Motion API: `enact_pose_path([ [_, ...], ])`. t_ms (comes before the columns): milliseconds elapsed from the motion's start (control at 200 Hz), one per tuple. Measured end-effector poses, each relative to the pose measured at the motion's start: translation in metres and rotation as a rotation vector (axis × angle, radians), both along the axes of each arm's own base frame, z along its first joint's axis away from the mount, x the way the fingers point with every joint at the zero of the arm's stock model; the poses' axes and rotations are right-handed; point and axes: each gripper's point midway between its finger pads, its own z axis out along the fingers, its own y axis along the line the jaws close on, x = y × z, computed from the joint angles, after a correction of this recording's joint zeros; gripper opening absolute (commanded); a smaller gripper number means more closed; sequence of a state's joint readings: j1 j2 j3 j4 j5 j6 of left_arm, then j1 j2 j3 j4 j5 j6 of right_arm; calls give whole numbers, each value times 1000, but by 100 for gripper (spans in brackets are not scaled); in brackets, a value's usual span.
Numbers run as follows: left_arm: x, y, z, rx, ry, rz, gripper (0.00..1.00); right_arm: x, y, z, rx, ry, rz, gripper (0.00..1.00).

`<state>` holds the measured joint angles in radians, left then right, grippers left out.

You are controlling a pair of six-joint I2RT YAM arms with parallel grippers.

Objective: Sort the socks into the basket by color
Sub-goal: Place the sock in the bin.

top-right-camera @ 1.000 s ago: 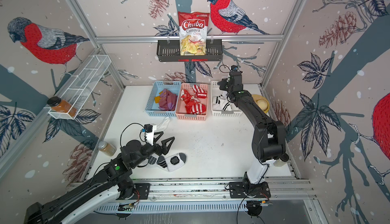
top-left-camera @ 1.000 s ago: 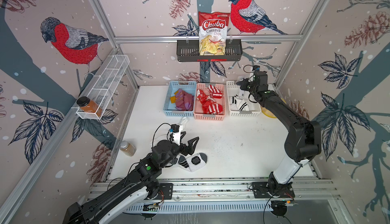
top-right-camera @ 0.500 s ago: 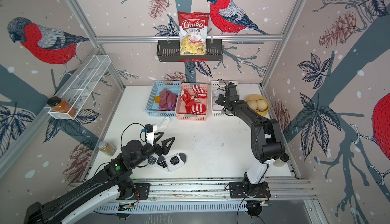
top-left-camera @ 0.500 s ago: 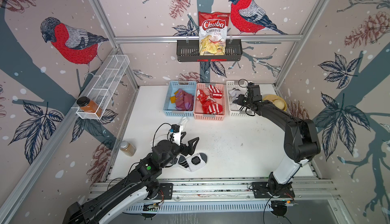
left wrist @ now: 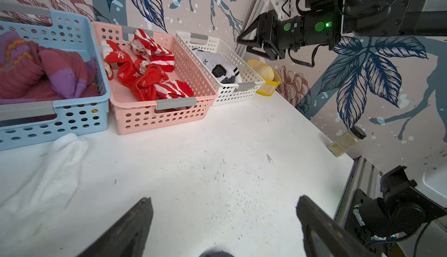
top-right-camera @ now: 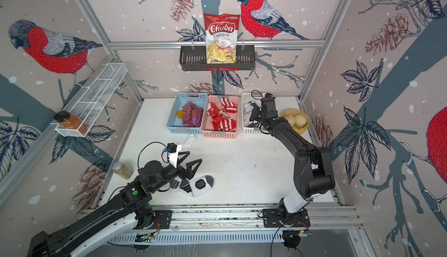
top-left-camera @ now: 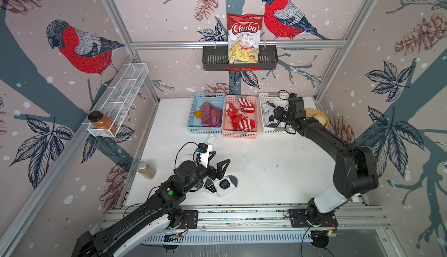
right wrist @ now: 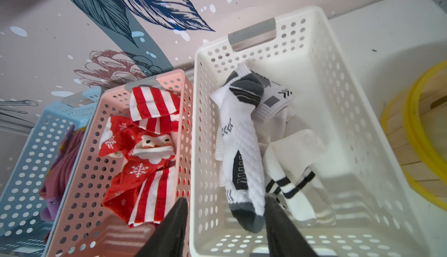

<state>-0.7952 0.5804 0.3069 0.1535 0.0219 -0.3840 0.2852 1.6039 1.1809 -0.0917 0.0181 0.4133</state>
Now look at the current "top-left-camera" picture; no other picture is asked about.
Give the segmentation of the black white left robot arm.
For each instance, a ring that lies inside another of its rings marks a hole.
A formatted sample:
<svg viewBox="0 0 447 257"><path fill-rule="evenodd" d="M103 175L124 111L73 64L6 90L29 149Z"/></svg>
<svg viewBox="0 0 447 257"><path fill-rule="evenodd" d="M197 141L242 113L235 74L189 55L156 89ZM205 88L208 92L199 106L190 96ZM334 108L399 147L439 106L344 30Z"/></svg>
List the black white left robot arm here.
<svg viewBox="0 0 447 257"><path fill-rule="evenodd" d="M186 194L207 177L221 179L229 164L230 159L220 161L216 167L184 161L136 210L95 235L89 231L82 234L72 256L123 257L152 234L176 227L183 219L180 203Z"/></svg>

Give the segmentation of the purple yellow sock top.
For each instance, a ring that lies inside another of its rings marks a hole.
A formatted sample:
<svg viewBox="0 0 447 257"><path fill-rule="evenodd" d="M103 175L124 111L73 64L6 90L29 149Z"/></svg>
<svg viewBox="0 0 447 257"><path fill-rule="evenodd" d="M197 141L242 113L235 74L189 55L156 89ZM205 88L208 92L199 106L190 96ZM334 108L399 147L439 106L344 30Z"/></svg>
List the purple yellow sock top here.
<svg viewBox="0 0 447 257"><path fill-rule="evenodd" d="M211 117L201 118L201 124L204 127L220 127L222 125L222 109L213 106Z"/></svg>

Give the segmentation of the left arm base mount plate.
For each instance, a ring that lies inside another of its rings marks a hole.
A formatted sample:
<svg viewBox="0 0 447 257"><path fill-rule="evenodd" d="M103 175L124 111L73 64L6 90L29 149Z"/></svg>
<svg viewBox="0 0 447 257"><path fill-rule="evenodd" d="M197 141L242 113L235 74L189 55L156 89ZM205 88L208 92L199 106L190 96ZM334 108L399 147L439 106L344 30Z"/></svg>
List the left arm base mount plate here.
<svg viewBox="0 0 447 257"><path fill-rule="evenodd" d="M170 230L190 230L197 229L199 221L199 211L198 210L185 210L183 212L183 216L180 219L179 223L175 226L169 225L167 229Z"/></svg>

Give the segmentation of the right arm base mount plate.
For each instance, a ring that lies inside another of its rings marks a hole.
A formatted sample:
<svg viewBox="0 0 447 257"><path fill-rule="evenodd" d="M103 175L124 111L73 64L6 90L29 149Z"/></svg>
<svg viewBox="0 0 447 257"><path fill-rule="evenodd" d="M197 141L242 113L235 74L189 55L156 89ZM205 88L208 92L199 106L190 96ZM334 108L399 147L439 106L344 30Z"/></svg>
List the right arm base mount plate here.
<svg viewBox="0 0 447 257"><path fill-rule="evenodd" d="M335 229L338 227L335 212L322 214L318 211L309 212L307 209L289 209L285 217L291 221L293 228L331 227Z"/></svg>

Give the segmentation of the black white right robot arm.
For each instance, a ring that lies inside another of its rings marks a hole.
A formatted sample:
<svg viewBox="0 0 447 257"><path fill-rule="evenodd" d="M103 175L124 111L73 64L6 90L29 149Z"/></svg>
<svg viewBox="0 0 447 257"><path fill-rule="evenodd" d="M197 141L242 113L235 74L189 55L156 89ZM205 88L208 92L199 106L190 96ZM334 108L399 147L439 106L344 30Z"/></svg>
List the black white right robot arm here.
<svg viewBox="0 0 447 257"><path fill-rule="evenodd" d="M302 97L289 94L286 107L278 106L274 118L296 134L313 141L335 160L332 184L307 204L307 219L317 224L351 197L378 187L378 174L371 149L341 139L314 117L307 117Z"/></svg>

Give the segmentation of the white grey patterned sock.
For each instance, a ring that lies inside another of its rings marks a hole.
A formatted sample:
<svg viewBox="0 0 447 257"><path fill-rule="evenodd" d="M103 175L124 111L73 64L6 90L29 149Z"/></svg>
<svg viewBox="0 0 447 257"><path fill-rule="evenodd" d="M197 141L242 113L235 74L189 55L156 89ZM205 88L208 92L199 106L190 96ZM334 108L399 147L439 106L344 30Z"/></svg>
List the white grey patterned sock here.
<svg viewBox="0 0 447 257"><path fill-rule="evenodd" d="M233 175L226 175L222 179L206 179L204 189L211 195L222 198L234 192L238 185L238 179Z"/></svg>

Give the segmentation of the red snowflake sock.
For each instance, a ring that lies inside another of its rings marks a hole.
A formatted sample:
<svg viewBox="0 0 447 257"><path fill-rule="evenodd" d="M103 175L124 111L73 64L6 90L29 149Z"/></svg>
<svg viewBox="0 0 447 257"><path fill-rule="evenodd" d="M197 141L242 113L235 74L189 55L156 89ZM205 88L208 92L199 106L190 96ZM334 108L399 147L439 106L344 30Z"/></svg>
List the red snowflake sock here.
<svg viewBox="0 0 447 257"><path fill-rule="evenodd" d="M233 103L227 102L225 105L225 115L230 119L234 120L240 115L241 111L238 110Z"/></svg>

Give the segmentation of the purple yellow sock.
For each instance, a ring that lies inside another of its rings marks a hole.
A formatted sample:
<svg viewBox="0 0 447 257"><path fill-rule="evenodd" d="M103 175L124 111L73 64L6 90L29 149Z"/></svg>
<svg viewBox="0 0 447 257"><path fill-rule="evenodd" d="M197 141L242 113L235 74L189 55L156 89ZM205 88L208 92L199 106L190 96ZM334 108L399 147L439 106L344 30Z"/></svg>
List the purple yellow sock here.
<svg viewBox="0 0 447 257"><path fill-rule="evenodd" d="M195 111L196 119L199 118L209 118L211 117L211 110L213 109L213 105L209 102L205 102L202 104L197 111Z"/></svg>
<svg viewBox="0 0 447 257"><path fill-rule="evenodd" d="M201 124L204 127L220 127L222 125L222 109L213 106L211 117L201 118Z"/></svg>

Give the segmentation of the red white striped sock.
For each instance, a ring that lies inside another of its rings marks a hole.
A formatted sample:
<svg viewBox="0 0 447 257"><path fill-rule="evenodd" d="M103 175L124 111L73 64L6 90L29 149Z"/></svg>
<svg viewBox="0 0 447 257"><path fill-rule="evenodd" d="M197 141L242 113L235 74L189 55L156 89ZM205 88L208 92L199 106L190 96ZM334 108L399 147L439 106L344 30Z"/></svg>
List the red white striped sock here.
<svg viewBox="0 0 447 257"><path fill-rule="evenodd" d="M244 113L254 113L255 112L255 105L253 103L251 103L250 101L248 101L246 98L244 97L240 97L238 100L239 106L240 106L240 110Z"/></svg>

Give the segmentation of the red santa pattern sock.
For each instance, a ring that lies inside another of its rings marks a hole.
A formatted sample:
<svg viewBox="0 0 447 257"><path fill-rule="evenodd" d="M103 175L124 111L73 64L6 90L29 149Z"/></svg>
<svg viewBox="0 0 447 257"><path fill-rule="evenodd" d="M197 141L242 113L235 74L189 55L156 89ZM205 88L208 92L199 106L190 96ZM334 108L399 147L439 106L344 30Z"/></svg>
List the red santa pattern sock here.
<svg viewBox="0 0 447 257"><path fill-rule="evenodd" d="M234 131L252 132L256 130L256 123L244 114L237 114L231 121Z"/></svg>

